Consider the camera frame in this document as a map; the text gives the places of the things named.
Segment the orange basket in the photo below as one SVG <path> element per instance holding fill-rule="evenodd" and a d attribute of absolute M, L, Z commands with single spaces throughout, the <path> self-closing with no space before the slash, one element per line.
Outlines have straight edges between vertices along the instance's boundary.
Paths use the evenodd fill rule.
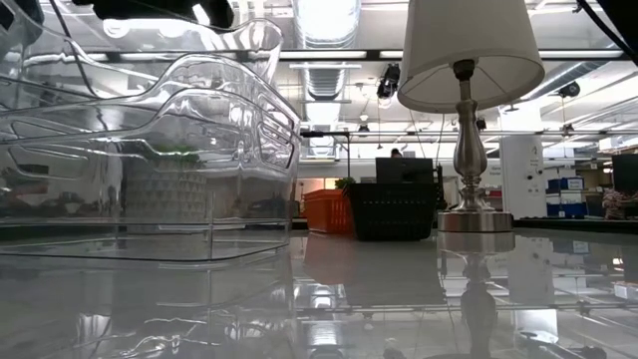
<path fill-rule="evenodd" d="M 324 233 L 352 233 L 350 201 L 340 189 L 319 189 L 303 195 L 308 228 Z"/>

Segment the lamp stem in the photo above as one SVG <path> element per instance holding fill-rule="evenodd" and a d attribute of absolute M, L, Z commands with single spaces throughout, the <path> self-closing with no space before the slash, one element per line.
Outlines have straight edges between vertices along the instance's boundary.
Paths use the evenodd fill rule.
<path fill-rule="evenodd" d="M 477 108 L 472 99 L 471 77 L 475 62 L 462 60 L 454 63 L 454 70 L 460 82 L 461 100 L 457 103 L 459 113 L 459 139 L 455 150 L 455 171 L 462 176 L 465 188 L 461 190 L 458 212 L 494 211 L 484 201 L 484 190 L 479 187 L 480 175 L 487 169 L 487 155 L 480 141 L 477 128 Z"/>

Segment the black basket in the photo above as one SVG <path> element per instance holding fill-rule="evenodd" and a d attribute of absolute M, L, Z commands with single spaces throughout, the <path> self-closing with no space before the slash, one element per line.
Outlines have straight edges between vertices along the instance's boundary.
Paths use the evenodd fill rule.
<path fill-rule="evenodd" d="M 355 183 L 348 185 L 358 240 L 428 238 L 437 205 L 437 185 L 429 183 Z"/>

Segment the transparent plastic bin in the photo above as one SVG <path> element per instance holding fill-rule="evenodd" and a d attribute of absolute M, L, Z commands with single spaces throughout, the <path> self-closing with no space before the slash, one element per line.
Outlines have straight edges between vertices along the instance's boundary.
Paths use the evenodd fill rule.
<path fill-rule="evenodd" d="M 25 12 L 14 0 L 0 0 L 3 14 L 13 16 L 0 25 L 5 110 L 139 95 L 187 54 L 234 60 L 270 83 L 283 45 L 281 30 L 265 19 L 228 30 L 175 19 L 103 22 L 90 6 L 70 1 L 22 4 L 39 7 Z"/>
<path fill-rule="evenodd" d="M 188 264 L 0 256 L 0 356 L 297 358 L 289 254 Z"/>
<path fill-rule="evenodd" d="M 0 1 L 31 54 L 14 61 L 10 47 L 0 64 L 0 253 L 202 260 L 286 243 L 300 119 L 267 79 L 212 54 L 157 77 L 107 66 Z M 70 50 L 36 67 L 61 74 L 55 84 L 26 64 L 33 36 Z M 150 86 L 97 86 L 123 76 Z M 95 249 L 105 242 L 116 248 Z"/>

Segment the white lampshade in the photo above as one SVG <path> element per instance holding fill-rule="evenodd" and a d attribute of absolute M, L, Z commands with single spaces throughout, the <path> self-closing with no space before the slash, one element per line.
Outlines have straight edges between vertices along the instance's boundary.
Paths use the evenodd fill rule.
<path fill-rule="evenodd" d="M 399 102 L 454 113 L 461 99 L 451 65 L 477 62 L 472 97 L 479 109 L 510 103 L 545 77 L 524 0 L 411 0 Z"/>

